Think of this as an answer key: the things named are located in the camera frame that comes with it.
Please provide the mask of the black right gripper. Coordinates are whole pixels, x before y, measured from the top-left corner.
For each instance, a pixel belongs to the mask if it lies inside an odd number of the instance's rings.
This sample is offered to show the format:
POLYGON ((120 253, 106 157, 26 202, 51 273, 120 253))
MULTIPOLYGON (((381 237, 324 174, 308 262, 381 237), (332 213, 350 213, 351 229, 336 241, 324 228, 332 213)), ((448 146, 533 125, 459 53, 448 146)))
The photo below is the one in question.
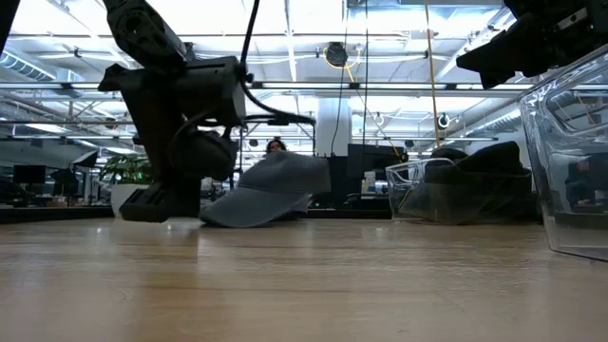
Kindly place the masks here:
POLYGON ((516 22, 485 45, 457 58, 457 66, 479 73, 483 89, 565 67, 608 44, 608 0, 503 0, 516 22), (586 7, 593 26, 554 33, 571 10, 586 7))

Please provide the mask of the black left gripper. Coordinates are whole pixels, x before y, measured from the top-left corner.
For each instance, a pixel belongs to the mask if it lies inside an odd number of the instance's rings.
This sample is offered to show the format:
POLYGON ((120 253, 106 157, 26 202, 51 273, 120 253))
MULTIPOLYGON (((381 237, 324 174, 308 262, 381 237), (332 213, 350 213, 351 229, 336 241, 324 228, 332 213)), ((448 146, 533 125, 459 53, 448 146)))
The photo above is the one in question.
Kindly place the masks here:
POLYGON ((187 64, 137 70, 114 65, 99 84, 101 91, 122 93, 156 181, 135 190, 121 205, 125 220, 196 218, 200 179, 224 181, 234 170, 238 147, 230 136, 237 125, 219 125, 202 114, 188 118, 182 113, 176 81, 187 64))

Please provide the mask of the blue-grey denim cap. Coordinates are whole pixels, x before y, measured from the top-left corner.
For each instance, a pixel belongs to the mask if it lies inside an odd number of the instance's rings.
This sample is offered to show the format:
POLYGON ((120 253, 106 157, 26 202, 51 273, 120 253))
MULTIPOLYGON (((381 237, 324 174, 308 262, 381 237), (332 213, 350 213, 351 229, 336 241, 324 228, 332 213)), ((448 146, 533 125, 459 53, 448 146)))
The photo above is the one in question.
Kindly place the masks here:
POLYGON ((293 212, 305 213, 311 196, 331 189, 326 159, 271 152, 242 174, 235 189, 205 206, 199 218, 229 228, 263 226, 293 212))

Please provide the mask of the green plant in white pot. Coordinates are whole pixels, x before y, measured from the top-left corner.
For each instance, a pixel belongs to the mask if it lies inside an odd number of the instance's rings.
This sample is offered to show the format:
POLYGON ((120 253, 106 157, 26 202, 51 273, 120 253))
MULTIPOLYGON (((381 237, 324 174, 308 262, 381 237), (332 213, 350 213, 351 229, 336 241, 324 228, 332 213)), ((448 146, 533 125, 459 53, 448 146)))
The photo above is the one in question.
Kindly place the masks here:
POLYGON ((147 157, 121 155, 110 158, 101 168, 99 181, 109 186, 113 214, 120 218, 121 206, 136 191, 153 181, 147 157))

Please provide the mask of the black tilted panel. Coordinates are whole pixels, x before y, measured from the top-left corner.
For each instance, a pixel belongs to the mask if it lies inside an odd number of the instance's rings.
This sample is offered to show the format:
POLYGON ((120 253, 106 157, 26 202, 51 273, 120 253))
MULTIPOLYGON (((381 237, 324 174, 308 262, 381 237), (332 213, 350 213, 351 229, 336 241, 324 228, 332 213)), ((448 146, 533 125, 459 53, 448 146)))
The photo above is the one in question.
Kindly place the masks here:
POLYGON ((92 168, 97 163, 97 159, 99 157, 99 152, 94 150, 90 152, 86 152, 76 160, 74 160, 71 164, 73 166, 80 166, 86 168, 92 168))

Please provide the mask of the black neighbouring station gantry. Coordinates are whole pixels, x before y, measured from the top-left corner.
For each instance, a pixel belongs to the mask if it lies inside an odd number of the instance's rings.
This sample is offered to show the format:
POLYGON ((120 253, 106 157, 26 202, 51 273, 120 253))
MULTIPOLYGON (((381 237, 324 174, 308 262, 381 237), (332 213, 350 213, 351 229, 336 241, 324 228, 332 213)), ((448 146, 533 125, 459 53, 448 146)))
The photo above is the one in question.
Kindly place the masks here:
POLYGON ((242 174, 267 155, 266 144, 273 139, 282 140, 287 151, 314 155, 315 120, 311 116, 276 118, 270 114, 251 115, 244 126, 232 130, 230 138, 237 143, 237 161, 225 188, 232 190, 242 174))

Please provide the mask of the small black desk monitor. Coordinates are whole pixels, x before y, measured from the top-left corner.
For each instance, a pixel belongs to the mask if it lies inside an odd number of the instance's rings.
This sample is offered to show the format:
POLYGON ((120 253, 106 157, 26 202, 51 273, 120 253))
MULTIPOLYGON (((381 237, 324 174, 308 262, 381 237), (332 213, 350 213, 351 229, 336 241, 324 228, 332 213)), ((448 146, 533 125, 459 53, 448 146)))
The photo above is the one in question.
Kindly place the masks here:
POLYGON ((46 181, 47 168, 44 165, 15 164, 13 181, 20 184, 41 184, 46 181))

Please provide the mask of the large black monitor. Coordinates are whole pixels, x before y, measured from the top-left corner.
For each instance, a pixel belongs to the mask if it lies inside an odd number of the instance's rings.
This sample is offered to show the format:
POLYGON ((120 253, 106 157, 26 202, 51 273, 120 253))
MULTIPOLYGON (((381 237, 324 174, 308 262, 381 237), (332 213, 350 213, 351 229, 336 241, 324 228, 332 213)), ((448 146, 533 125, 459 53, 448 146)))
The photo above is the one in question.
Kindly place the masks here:
POLYGON ((347 175, 351 192, 348 195, 354 210, 389 210, 389 185, 386 168, 409 160, 403 147, 370 144, 349 144, 347 175), (366 171, 376 173, 376 193, 363 194, 362 180, 366 171))

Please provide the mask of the clear plastic bin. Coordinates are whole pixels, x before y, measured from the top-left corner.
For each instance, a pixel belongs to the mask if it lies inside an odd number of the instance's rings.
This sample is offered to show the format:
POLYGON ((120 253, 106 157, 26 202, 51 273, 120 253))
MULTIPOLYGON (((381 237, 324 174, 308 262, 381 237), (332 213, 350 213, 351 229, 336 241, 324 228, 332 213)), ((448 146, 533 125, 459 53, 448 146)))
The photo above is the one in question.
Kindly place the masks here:
POLYGON ((424 181, 428 160, 386 169, 392 217, 439 225, 502 224, 539 218, 531 171, 519 162, 459 161, 453 183, 424 181))
POLYGON ((550 249, 608 262, 608 44, 518 105, 550 249))

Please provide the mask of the white and black building column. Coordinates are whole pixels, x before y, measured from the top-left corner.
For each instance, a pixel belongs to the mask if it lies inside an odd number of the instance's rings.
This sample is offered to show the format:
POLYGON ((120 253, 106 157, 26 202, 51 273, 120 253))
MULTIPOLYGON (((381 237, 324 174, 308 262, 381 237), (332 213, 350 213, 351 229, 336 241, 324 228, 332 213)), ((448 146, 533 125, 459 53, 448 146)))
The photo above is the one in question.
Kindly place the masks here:
POLYGON ((347 99, 318 100, 314 153, 325 158, 330 165, 332 191, 319 196, 326 208, 342 208, 349 193, 347 157, 352 133, 351 114, 347 99))

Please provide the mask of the black aluminium table frame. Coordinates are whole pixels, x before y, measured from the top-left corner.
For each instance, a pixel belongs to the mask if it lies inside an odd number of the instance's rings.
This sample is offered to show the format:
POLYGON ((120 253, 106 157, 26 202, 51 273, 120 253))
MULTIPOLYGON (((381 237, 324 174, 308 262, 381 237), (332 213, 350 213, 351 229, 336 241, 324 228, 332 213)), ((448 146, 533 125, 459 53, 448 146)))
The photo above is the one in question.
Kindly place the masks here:
MULTIPOLYGON (((109 206, 0 208, 0 224, 73 219, 113 219, 109 206)), ((391 219, 390 210, 310 209, 307 219, 391 219)))

